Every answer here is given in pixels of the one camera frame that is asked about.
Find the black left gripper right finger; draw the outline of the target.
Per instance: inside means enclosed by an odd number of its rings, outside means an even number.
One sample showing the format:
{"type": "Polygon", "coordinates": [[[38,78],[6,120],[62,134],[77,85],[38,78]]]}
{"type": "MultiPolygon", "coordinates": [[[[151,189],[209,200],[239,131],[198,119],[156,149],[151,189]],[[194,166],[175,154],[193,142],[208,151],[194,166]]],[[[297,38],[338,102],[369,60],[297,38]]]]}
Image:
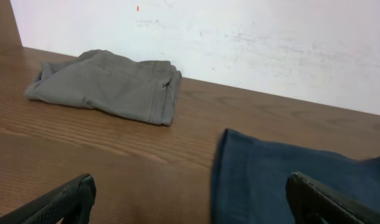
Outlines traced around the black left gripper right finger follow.
{"type": "Polygon", "coordinates": [[[301,172],[289,176],[285,190],[296,224],[380,224],[380,213],[301,172]]]}

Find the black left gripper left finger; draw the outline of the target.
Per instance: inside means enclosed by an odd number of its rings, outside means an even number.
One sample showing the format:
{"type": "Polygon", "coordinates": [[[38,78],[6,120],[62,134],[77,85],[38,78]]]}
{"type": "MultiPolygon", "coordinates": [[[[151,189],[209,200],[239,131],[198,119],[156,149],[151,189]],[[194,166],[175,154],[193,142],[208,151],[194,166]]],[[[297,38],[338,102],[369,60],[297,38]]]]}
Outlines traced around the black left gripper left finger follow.
{"type": "Polygon", "coordinates": [[[93,177],[82,174],[0,217],[0,223],[88,224],[96,193],[93,177]]]}

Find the navy blue shorts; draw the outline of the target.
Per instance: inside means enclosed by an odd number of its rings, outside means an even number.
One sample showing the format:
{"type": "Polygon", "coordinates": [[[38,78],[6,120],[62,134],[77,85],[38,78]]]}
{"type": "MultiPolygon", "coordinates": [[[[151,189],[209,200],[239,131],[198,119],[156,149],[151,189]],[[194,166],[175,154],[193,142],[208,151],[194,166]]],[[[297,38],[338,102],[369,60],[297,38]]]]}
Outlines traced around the navy blue shorts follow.
{"type": "Polygon", "coordinates": [[[295,171],[380,213],[380,156],[354,160],[226,129],[212,166],[211,222],[294,223],[285,186],[295,171]]]}

